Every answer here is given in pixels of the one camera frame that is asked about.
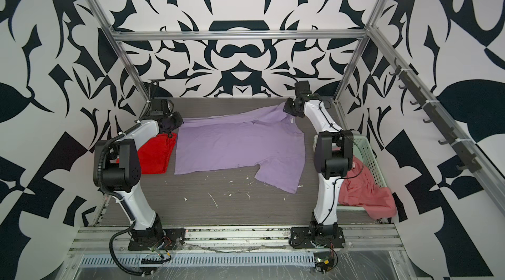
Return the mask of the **purple t shirt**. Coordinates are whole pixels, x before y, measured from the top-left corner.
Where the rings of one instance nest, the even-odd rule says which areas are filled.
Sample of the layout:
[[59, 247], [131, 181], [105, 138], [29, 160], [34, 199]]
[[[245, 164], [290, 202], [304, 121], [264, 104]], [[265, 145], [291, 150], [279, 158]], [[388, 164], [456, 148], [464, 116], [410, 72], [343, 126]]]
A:
[[305, 135], [279, 104], [185, 120], [178, 131], [174, 173], [258, 166], [257, 180], [294, 194], [305, 160]]

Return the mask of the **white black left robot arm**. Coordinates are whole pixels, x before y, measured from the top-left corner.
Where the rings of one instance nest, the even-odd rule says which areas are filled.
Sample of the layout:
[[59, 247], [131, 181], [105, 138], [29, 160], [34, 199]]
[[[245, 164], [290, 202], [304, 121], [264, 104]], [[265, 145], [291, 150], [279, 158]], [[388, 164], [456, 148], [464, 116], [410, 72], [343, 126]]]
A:
[[183, 123], [170, 99], [153, 98], [133, 127], [95, 146], [93, 183], [120, 205], [135, 240], [164, 235], [159, 215], [147, 202], [140, 181], [142, 175], [167, 171], [176, 145], [174, 131]]

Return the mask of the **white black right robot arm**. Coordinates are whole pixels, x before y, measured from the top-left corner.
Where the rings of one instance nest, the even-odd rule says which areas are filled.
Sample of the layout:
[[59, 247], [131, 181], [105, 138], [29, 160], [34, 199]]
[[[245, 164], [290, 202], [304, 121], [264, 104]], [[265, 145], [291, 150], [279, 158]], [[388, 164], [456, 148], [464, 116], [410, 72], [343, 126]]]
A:
[[295, 84], [295, 98], [286, 100], [284, 112], [308, 118], [316, 131], [313, 162], [319, 184], [309, 230], [315, 237], [336, 239], [339, 237], [339, 193], [354, 160], [353, 134], [338, 126], [327, 111], [325, 100], [310, 90], [308, 81]]

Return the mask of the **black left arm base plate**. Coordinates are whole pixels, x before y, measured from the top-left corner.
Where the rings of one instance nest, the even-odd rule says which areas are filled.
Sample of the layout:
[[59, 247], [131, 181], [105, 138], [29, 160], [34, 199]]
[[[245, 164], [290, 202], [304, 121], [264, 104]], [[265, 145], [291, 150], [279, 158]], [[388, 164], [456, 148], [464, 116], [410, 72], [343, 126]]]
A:
[[154, 229], [133, 230], [128, 245], [129, 251], [148, 251], [157, 248], [161, 251], [171, 251], [179, 244], [184, 244], [185, 229]]

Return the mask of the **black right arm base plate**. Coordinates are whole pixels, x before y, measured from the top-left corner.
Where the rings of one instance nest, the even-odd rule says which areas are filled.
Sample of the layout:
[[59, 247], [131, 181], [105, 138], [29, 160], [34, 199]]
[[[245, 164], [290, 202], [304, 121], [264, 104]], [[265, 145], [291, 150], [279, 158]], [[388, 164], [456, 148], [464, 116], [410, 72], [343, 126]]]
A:
[[289, 245], [293, 248], [343, 248], [345, 237], [338, 225], [316, 227], [292, 227]]

